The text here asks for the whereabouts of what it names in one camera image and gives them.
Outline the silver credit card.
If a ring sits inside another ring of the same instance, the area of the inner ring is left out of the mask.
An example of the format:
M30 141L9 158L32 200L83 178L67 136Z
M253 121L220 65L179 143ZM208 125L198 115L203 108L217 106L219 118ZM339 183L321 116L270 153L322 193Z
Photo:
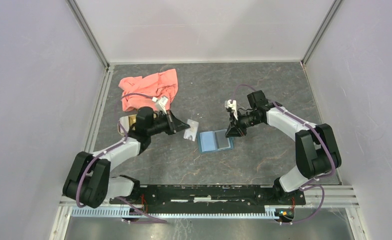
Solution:
M197 121L188 119L187 124L189 125L189 128L185 130L183 138L194 142L197 137L199 123Z

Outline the blue card holder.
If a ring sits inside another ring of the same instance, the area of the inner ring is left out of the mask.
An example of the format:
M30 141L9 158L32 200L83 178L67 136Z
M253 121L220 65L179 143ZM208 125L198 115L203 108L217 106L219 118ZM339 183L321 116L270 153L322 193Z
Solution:
M215 153L234 149L233 138L226 137L226 129L205 131L197 134L199 152Z

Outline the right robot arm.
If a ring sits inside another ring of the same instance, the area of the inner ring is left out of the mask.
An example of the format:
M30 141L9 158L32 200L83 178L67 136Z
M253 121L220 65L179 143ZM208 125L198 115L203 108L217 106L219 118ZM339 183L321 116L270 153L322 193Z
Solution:
M248 128L266 124L280 130L295 144L296 165L274 181L275 202L285 204L295 191L305 190L310 183L336 173L342 159L330 125L315 124L292 114L280 103L268 100L261 90L248 94L247 99L250 108L245 113L239 111L236 100L225 101L230 115L227 138L244 137Z

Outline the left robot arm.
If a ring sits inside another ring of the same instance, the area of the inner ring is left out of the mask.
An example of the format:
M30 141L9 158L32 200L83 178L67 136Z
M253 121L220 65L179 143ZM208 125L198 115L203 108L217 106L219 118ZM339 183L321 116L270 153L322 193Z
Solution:
M172 111L155 111L143 107L137 111L135 123L115 144L96 151L79 152L63 185L62 194L76 201L78 207L99 207L106 198L123 197L129 204L140 200L138 180L131 177L111 177L117 166L143 153L151 144L151 137L165 133L174 135L190 125L179 120Z

